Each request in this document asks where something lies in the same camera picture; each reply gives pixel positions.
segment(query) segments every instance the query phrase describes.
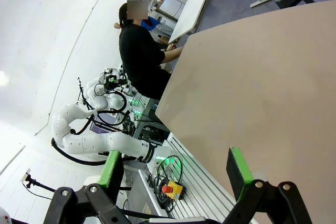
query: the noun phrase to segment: wooden table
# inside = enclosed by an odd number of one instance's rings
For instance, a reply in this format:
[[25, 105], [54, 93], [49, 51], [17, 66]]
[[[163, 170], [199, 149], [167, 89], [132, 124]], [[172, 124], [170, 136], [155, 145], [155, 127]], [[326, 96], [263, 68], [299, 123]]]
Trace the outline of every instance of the wooden table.
[[335, 17], [333, 0], [190, 36], [156, 111], [230, 194], [235, 146], [271, 184], [296, 183], [313, 223], [336, 220]]

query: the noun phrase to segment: dark hair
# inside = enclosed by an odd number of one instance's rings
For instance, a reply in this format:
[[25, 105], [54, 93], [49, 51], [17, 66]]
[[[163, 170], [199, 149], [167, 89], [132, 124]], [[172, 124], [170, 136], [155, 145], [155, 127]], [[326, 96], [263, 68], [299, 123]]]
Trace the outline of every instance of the dark hair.
[[133, 20], [127, 19], [127, 3], [125, 3], [119, 8], [119, 25], [124, 28], [130, 24], [133, 24]]

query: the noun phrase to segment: ceiling light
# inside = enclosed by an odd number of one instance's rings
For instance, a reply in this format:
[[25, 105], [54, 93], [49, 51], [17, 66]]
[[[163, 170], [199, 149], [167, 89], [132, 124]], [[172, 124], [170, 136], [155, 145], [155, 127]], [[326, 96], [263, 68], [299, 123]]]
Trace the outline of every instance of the ceiling light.
[[0, 71], [0, 85], [8, 84], [8, 78], [5, 76], [3, 71]]

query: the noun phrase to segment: black t-shirt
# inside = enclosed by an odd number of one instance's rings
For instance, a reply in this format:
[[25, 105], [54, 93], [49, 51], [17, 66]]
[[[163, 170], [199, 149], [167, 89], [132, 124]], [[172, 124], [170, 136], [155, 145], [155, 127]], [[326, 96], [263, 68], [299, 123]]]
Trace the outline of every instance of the black t-shirt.
[[155, 43], [149, 31], [135, 24], [123, 28], [119, 36], [119, 50], [124, 69], [132, 83], [155, 78], [164, 52]]

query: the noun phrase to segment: red emergency stop button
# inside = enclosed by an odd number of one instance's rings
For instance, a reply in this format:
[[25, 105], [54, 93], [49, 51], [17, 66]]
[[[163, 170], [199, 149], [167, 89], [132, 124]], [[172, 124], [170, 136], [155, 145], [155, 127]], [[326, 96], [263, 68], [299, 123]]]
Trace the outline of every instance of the red emergency stop button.
[[170, 194], [173, 191], [173, 187], [171, 186], [163, 186], [162, 187], [162, 192], [165, 194]]

